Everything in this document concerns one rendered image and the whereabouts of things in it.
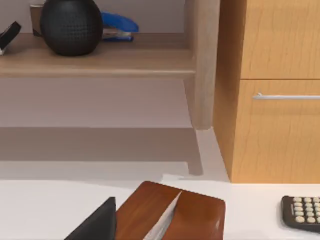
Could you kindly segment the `pale wooden open shelf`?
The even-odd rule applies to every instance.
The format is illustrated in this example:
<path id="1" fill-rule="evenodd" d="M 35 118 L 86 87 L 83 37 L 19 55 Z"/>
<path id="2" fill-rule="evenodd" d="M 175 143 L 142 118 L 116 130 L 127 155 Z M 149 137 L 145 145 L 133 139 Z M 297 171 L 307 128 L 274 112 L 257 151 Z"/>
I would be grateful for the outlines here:
<path id="1" fill-rule="evenodd" d="M 183 33 L 139 33 L 132 43 L 102 43 L 63 57 L 29 33 L 0 56 L 0 78 L 181 78 L 192 125 L 212 126 L 221 0 L 186 0 Z"/>

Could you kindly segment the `black calculator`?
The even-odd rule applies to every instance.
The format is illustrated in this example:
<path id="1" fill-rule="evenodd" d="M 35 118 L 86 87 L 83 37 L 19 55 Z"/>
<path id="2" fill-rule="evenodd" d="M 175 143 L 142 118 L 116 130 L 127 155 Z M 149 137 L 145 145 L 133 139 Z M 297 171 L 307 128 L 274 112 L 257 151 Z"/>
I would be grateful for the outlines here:
<path id="1" fill-rule="evenodd" d="M 320 234 L 320 196 L 283 196 L 283 223 L 292 229 Z"/>

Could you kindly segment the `blue stapler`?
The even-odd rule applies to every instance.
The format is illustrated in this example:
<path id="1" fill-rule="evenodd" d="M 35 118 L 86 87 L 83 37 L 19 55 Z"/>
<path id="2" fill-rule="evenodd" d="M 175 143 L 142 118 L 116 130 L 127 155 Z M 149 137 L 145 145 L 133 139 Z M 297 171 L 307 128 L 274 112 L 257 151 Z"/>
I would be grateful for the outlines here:
<path id="1" fill-rule="evenodd" d="M 132 19 L 111 12 L 101 12 L 104 42 L 132 42 L 133 34 L 140 31 L 139 25 Z"/>

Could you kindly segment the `black stapler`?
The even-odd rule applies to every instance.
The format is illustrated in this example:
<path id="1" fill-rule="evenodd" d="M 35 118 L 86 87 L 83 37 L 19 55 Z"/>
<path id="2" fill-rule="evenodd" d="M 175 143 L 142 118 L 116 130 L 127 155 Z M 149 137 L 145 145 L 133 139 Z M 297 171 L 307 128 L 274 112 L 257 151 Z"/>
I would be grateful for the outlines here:
<path id="1" fill-rule="evenodd" d="M 22 26 L 15 21 L 0 34 L 0 56 L 5 54 L 7 47 L 20 34 L 21 29 Z"/>

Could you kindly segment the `black round textured vase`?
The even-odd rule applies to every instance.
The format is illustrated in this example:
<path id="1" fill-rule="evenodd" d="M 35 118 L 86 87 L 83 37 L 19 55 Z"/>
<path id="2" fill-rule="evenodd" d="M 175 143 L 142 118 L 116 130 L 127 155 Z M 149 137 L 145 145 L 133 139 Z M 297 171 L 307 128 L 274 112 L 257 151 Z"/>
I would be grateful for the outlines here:
<path id="1" fill-rule="evenodd" d="M 89 55 L 102 40 L 101 11 L 94 0 L 46 0 L 40 30 L 46 45 L 57 55 Z"/>

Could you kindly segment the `brown wooden tissue box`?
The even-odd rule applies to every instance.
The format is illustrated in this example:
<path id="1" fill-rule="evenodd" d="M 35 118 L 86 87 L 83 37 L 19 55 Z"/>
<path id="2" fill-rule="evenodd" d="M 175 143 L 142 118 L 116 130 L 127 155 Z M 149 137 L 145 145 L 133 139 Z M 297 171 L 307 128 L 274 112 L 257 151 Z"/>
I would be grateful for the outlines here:
<path id="1" fill-rule="evenodd" d="M 144 181 L 116 212 L 115 240 L 224 240 L 226 203 Z"/>

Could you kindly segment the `wooden drawer front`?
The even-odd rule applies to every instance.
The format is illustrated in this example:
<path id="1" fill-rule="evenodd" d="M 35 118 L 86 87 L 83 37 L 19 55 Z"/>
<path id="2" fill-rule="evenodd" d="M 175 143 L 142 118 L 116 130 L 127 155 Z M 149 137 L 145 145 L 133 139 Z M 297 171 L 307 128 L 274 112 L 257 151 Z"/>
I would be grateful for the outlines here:
<path id="1" fill-rule="evenodd" d="M 233 183 L 320 184 L 320 100 L 257 100 L 263 95 L 320 96 L 320 80 L 242 80 Z"/>

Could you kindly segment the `wooden cupboard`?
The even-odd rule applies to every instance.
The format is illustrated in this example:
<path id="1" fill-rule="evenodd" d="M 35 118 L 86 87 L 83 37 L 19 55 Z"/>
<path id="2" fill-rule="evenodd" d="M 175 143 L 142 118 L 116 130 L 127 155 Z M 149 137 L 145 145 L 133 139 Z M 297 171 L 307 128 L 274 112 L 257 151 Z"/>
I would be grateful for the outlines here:
<path id="1" fill-rule="evenodd" d="M 320 184 L 320 0 L 221 0 L 213 128 L 232 183 Z"/>

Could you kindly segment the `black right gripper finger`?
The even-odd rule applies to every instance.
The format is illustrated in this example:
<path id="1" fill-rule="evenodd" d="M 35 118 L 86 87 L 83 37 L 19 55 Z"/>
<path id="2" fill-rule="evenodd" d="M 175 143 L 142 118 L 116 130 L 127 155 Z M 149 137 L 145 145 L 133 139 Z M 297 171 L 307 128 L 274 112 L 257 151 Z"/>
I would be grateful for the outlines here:
<path id="1" fill-rule="evenodd" d="M 64 240 L 115 240 L 116 198 L 109 197 Z"/>

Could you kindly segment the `brown cup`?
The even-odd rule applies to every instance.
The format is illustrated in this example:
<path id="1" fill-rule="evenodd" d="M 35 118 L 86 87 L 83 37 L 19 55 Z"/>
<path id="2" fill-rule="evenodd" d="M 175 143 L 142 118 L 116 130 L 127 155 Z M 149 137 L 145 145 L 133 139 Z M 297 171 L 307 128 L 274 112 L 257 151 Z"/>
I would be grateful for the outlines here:
<path id="1" fill-rule="evenodd" d="M 43 10 L 42 4 L 30 5 L 32 33 L 35 37 L 40 37 L 40 38 L 42 37 L 41 26 L 40 26 L 42 10 Z"/>

